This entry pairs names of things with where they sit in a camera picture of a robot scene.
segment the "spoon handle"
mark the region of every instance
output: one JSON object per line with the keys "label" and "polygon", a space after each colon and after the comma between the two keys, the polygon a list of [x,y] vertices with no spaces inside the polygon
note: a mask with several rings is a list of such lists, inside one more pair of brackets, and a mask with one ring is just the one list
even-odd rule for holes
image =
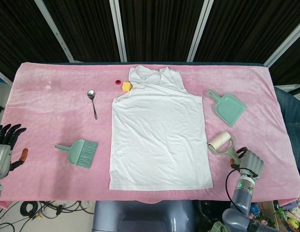
{"label": "spoon handle", "polygon": [[93,105],[93,110],[94,110],[94,117],[95,117],[95,120],[97,120],[97,114],[96,114],[96,110],[95,110],[93,99],[92,99],[92,105]]}

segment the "table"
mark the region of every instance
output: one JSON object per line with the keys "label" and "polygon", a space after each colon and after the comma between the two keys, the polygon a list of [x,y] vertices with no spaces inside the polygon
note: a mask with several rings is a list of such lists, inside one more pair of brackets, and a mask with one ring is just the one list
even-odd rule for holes
{"label": "table", "polygon": [[[143,64],[163,68],[164,64]],[[185,191],[109,190],[111,104],[124,92],[116,80],[127,81],[130,67],[137,64],[57,65],[23,63],[18,69],[3,116],[3,124],[27,127],[14,148],[12,161],[29,149],[24,165],[2,180],[1,201],[34,200],[228,200],[225,178],[231,171],[228,156],[208,152],[213,188]],[[287,203],[300,194],[300,178],[286,133],[270,73],[266,67],[246,65],[172,65],[181,72],[189,93],[203,97],[206,135],[210,141],[222,131],[236,139],[236,149],[246,146],[265,162],[256,182],[253,202],[281,199]],[[234,94],[247,105],[230,128],[213,112],[215,101],[207,89],[219,95]],[[93,116],[87,91],[96,91]],[[90,169],[72,166],[67,153],[54,144],[71,145],[75,140],[98,141]],[[239,174],[229,178],[233,192]]]}

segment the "white stripe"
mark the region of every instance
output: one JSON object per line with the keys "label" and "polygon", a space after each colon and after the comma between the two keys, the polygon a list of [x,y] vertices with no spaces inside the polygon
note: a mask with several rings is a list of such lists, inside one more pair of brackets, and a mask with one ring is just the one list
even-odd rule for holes
{"label": "white stripe", "polygon": [[9,80],[9,79],[8,79],[4,74],[2,74],[1,72],[0,72],[0,79],[2,79],[4,82],[6,82],[7,84],[9,84],[10,86],[13,85],[12,81]]}
{"label": "white stripe", "polygon": [[213,4],[213,0],[204,0],[202,10],[200,11],[199,19],[196,25],[195,33],[193,36],[192,44],[190,47],[187,62],[193,62],[200,39],[202,38],[205,25]]}
{"label": "white stripe", "polygon": [[291,32],[291,34],[282,42],[274,53],[266,60],[264,65],[270,67],[277,59],[300,37],[300,24]]}
{"label": "white stripe", "polygon": [[70,52],[70,50],[68,49],[63,37],[61,36],[57,26],[55,25],[48,9],[46,8],[43,0],[34,0],[36,5],[38,6],[40,12],[42,13],[42,15],[44,16],[47,24],[49,25],[50,29],[52,30],[53,34],[55,35],[55,37],[57,38],[58,42],[60,43],[65,55],[67,56],[68,60],[70,63],[74,63],[74,58]]}
{"label": "white stripe", "polygon": [[121,62],[127,62],[119,0],[109,0]]}

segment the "robotic hand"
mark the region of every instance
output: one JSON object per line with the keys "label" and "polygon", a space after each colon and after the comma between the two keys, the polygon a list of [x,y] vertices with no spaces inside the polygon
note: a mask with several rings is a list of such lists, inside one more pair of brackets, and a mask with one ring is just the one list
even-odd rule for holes
{"label": "robotic hand", "polygon": [[17,124],[11,127],[11,124],[6,126],[0,125],[0,180],[6,177],[9,171],[13,171],[16,167],[24,163],[27,158],[27,149],[23,149],[20,159],[14,163],[11,163],[11,156],[14,145],[18,140],[18,136],[26,130],[21,128],[21,124]]}
{"label": "robotic hand", "polygon": [[264,167],[263,160],[246,147],[241,148],[237,153],[241,153],[240,164],[232,164],[231,167],[234,168],[233,171],[239,171],[240,177],[231,199],[231,208],[225,210],[222,215],[227,230],[229,232],[277,232],[278,230],[271,227],[255,224],[248,218],[255,181],[260,177]]}

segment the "blue jeans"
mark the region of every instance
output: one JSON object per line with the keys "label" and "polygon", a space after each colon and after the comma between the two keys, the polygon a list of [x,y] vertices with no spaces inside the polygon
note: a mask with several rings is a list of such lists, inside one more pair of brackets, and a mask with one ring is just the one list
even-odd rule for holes
{"label": "blue jeans", "polygon": [[300,169],[300,101],[276,87],[275,92],[290,137],[296,165]]}

